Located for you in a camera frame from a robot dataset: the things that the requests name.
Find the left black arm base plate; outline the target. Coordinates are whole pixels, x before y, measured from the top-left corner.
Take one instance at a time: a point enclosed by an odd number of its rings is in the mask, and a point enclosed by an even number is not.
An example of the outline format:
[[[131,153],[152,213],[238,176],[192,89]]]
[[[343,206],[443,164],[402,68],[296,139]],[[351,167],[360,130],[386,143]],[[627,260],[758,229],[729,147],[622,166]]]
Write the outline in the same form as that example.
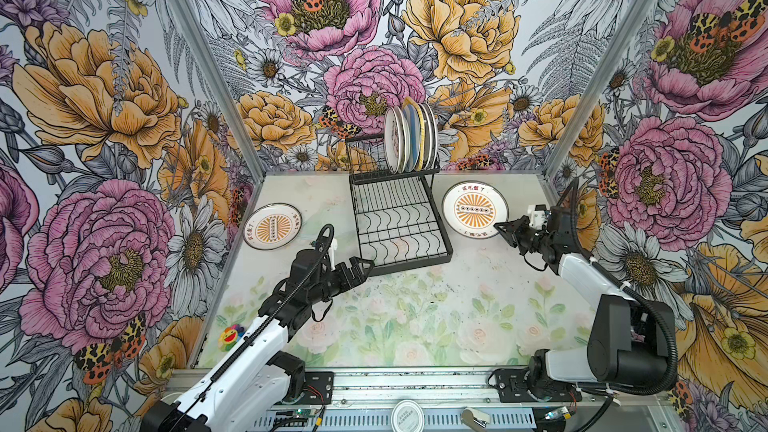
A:
[[[305,371],[292,375],[282,405],[329,405],[335,374],[330,371]]]

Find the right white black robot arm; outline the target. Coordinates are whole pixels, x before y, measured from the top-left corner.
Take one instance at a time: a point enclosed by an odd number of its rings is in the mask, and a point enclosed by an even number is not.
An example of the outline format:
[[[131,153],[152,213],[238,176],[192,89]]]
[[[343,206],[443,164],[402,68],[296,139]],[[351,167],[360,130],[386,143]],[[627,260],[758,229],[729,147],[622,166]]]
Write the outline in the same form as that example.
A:
[[[522,257],[538,254],[543,270],[566,280],[595,309],[586,346],[540,349],[524,383],[536,400],[594,385],[603,392],[651,396],[678,381],[678,348],[671,308],[650,301],[581,246],[577,233],[579,182],[573,180],[552,207],[535,205],[495,229]]]

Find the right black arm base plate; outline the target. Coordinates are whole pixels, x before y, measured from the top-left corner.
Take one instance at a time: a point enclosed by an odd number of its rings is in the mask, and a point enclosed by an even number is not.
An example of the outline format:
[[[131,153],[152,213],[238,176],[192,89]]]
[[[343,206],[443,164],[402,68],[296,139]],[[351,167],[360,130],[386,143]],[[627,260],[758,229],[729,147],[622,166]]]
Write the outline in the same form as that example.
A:
[[[527,368],[498,368],[488,376],[487,385],[494,389],[501,403],[580,402],[582,395],[571,383],[533,377]]]

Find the white plate green red rim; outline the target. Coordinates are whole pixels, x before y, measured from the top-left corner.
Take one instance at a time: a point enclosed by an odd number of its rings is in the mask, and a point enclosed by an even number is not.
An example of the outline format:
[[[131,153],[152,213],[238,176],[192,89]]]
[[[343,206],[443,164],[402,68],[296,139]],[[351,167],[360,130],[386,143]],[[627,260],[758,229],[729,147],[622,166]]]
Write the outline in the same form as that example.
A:
[[[430,110],[429,110],[429,107],[426,104],[427,104],[427,102],[424,102],[422,104],[422,109],[423,109],[424,114],[425,114],[425,123],[426,123],[426,134],[425,134],[425,140],[426,140],[426,142],[425,142],[426,159],[425,159],[424,168],[429,170],[429,169],[433,168],[433,166],[432,166],[432,160],[433,160],[432,159],[432,153],[433,153],[432,152],[433,151],[433,149],[432,149],[432,131],[433,131],[433,129],[432,129],[432,123],[431,123],[431,118],[430,118],[430,114],[429,114]]]

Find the white plate with chinese characters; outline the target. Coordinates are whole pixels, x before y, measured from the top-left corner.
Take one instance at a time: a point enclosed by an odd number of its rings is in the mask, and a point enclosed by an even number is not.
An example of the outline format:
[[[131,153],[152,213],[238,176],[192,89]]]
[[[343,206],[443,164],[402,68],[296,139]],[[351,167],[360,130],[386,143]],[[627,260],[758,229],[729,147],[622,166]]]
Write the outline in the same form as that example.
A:
[[[434,111],[434,107],[431,106],[429,103],[426,104],[429,107],[429,114],[431,118],[432,123],[432,166],[433,168],[440,168],[440,157],[439,157],[439,150],[440,150],[440,143],[439,143],[439,128],[438,128],[438,119]]]

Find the white plate red ring pattern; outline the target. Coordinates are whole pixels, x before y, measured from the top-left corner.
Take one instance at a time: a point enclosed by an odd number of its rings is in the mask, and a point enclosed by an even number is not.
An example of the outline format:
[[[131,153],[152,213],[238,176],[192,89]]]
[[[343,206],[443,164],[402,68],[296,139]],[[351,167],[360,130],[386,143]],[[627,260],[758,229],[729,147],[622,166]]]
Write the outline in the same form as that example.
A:
[[[400,163],[400,129],[396,110],[389,108],[385,116],[384,145],[386,161],[391,173],[397,173]]]

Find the yellow woven square plate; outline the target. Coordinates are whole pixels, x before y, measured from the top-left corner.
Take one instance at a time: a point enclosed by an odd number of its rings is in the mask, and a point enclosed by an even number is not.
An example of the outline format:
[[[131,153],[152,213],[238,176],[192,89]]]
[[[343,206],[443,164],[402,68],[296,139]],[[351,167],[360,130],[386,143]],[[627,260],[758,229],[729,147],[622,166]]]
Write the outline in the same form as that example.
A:
[[[416,166],[416,170],[415,171],[421,171],[424,168],[425,159],[426,159],[426,151],[425,151],[425,142],[426,142],[426,140],[425,140],[425,134],[426,134],[425,114],[424,114],[424,111],[423,111],[421,105],[418,104],[417,102],[415,102],[413,99],[411,99],[410,97],[407,97],[405,102],[406,101],[412,102],[418,108],[418,111],[419,111],[420,123],[421,123],[421,145],[420,145],[421,155],[419,157],[418,165]]]

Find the orange sunburst plate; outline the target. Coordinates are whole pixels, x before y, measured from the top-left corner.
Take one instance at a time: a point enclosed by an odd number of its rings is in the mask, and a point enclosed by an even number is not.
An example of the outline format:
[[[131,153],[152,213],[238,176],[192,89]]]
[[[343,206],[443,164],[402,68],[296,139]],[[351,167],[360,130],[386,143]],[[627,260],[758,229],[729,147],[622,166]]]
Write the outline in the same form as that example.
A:
[[[271,203],[256,209],[245,221],[243,238],[256,250],[274,250],[289,244],[300,232],[303,217],[287,203]]]
[[[450,187],[442,200],[443,218],[448,226],[470,239],[489,239],[498,234],[496,223],[509,220],[509,207],[493,186],[465,181]]]

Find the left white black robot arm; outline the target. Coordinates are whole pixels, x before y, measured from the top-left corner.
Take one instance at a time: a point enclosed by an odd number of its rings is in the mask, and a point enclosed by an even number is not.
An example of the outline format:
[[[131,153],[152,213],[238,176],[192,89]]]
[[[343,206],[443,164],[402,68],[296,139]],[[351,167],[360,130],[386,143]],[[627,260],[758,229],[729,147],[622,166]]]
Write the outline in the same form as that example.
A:
[[[374,268],[353,256],[333,263],[334,227],[324,225],[311,246],[296,253],[257,317],[225,357],[173,403],[155,403],[142,431],[244,431],[273,405],[300,398],[305,362],[284,351],[314,317],[318,303],[366,282]]]

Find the pale glass plate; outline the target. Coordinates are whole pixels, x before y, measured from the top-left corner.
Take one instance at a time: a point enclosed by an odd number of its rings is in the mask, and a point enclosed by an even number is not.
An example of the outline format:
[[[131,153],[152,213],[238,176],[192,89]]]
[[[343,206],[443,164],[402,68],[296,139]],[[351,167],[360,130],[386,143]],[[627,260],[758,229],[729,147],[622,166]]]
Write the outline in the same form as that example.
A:
[[[399,137],[397,172],[404,173],[410,159],[410,130],[408,120],[400,107],[395,108],[395,115],[398,124]]]

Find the blue white striped plate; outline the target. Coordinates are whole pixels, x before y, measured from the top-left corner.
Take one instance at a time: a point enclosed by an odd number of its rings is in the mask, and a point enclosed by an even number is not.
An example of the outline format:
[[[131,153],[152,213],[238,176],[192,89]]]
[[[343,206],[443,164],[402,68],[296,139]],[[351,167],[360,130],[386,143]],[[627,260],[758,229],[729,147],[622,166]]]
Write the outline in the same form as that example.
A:
[[[418,160],[421,155],[421,123],[418,108],[410,101],[406,101],[403,105],[403,113],[408,122],[409,128],[409,159],[406,166],[407,172],[413,172],[416,170]]]

